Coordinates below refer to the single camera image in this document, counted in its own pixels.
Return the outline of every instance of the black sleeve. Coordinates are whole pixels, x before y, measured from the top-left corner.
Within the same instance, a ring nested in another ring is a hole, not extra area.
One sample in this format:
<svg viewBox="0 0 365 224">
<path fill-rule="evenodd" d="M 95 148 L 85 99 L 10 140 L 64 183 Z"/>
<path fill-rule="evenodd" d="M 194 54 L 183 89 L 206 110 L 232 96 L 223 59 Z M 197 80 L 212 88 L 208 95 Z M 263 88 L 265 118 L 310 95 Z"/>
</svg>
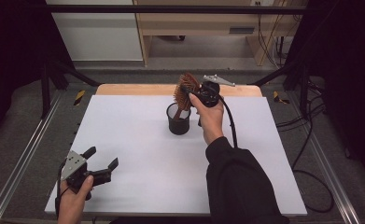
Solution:
<svg viewBox="0 0 365 224">
<path fill-rule="evenodd" d="M 205 151 L 211 217 L 218 223 L 289 223 L 278 209 L 272 183 L 250 151 L 219 137 Z"/>
</svg>

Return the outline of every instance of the metal bracket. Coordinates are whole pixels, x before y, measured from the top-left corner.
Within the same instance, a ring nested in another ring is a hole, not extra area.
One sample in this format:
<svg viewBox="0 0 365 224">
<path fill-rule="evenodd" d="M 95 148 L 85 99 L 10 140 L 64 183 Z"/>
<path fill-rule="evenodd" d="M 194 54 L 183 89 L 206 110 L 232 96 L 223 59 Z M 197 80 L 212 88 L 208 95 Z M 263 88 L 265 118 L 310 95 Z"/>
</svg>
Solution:
<svg viewBox="0 0 365 224">
<path fill-rule="evenodd" d="M 75 151 L 71 150 L 66 157 L 66 163 L 61 173 L 61 180 L 67 179 L 82 165 L 84 165 L 84 163 L 86 163 L 86 159 L 77 154 Z"/>
<path fill-rule="evenodd" d="M 227 81 L 221 77 L 218 77 L 217 75 L 214 75 L 214 76 L 206 76 L 204 75 L 204 80 L 207 80 L 207 81 L 212 81 L 212 82 L 215 82 L 217 84 L 222 84 L 222 85 L 227 85 L 227 86 L 235 86 L 235 83 L 231 83 L 230 81 Z"/>
</svg>

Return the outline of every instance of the bristles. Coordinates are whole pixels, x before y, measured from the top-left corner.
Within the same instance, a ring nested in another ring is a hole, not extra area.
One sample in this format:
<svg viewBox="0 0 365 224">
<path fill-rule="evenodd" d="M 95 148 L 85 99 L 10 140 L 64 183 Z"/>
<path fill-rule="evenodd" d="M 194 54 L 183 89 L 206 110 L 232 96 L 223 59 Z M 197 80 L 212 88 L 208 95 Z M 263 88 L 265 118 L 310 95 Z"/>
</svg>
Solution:
<svg viewBox="0 0 365 224">
<path fill-rule="evenodd" d="M 176 85 L 174 92 L 174 100 L 176 101 L 180 109 L 189 110 L 189 108 L 191 107 L 191 103 L 188 97 L 188 93 L 182 91 L 181 86 L 184 86 L 191 91 L 198 91 L 200 89 L 200 83 L 191 73 L 185 73 L 179 77 L 179 81 Z"/>
</svg>

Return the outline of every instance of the pen holder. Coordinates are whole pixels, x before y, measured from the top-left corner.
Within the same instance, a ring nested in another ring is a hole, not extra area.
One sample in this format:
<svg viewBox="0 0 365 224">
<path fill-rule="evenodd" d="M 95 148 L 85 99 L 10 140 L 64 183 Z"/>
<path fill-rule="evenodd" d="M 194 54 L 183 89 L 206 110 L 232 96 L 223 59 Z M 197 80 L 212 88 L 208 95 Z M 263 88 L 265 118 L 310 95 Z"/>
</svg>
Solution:
<svg viewBox="0 0 365 224">
<path fill-rule="evenodd" d="M 167 117 L 168 117 L 168 128 L 171 133 L 181 135 L 187 133 L 189 130 L 190 122 L 190 109 L 189 111 L 182 110 L 179 119 L 174 119 L 174 115 L 178 110 L 177 103 L 173 103 L 167 107 Z"/>
</svg>

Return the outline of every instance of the brown brush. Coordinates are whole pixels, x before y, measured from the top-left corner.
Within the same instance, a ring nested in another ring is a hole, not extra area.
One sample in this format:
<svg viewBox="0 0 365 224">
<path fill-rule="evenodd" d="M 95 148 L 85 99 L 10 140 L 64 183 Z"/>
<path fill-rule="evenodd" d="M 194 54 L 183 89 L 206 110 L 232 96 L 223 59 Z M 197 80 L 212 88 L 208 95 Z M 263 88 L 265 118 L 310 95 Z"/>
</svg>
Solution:
<svg viewBox="0 0 365 224">
<path fill-rule="evenodd" d="M 174 91 L 174 100 L 178 104 L 178 110 L 173 119 L 179 119 L 182 110 L 188 111 L 191 107 L 191 102 L 186 91 L 181 90 L 181 86 L 191 91 L 198 91 L 200 89 L 200 83 L 191 73 L 185 73 L 179 77 L 178 84 Z"/>
</svg>

